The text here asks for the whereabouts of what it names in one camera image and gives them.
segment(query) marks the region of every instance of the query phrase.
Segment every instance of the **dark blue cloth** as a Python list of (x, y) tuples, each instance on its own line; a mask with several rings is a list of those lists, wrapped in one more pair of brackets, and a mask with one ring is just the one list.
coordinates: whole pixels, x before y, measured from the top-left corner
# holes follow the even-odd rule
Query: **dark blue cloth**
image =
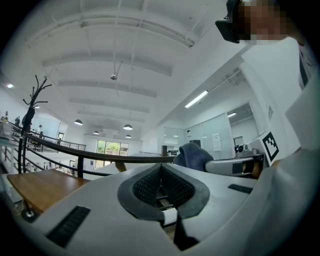
[(179, 147), (179, 151), (180, 154), (173, 160), (173, 163), (178, 166), (204, 172), (205, 164), (208, 161), (214, 160), (212, 155), (195, 143), (184, 144), (183, 146)]

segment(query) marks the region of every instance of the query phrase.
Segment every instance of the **glass wall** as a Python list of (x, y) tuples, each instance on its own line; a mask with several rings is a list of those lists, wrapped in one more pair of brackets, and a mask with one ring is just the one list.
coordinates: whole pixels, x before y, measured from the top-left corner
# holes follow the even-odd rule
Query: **glass wall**
[(178, 129), (164, 128), (163, 129), (163, 145), (167, 146), (169, 155), (176, 155), (179, 149)]
[(214, 160), (234, 158), (234, 143), (228, 116), (224, 113), (201, 123), (202, 148)]
[(227, 114), (184, 130), (185, 143), (195, 141), (213, 156), (214, 160), (234, 158), (234, 141)]
[[(129, 144), (128, 143), (98, 140), (98, 144), (96, 147), (97, 153), (106, 154), (106, 155), (127, 157), (128, 151), (129, 151)], [(95, 161), (95, 169), (107, 166), (109, 164), (111, 164), (110, 161), (96, 160)]]

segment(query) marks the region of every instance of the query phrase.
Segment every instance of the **trees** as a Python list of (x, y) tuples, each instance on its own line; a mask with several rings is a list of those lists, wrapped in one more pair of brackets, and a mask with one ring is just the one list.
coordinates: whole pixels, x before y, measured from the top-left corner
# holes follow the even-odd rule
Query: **trees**
[(106, 150), (119, 151), (120, 145), (118, 143), (111, 143), (105, 147)]

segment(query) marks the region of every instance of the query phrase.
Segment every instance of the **black grille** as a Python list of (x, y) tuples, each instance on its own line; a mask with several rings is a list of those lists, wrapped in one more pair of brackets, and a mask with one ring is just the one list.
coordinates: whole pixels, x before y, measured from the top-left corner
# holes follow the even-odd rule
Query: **black grille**
[(47, 238), (58, 246), (65, 247), (76, 233), (91, 210), (76, 206), (54, 229)]
[(150, 205), (156, 205), (157, 192), (160, 188), (160, 168), (137, 181), (132, 188), (136, 198)]
[(183, 205), (195, 194), (195, 187), (174, 173), (161, 169), (161, 184), (175, 208)]

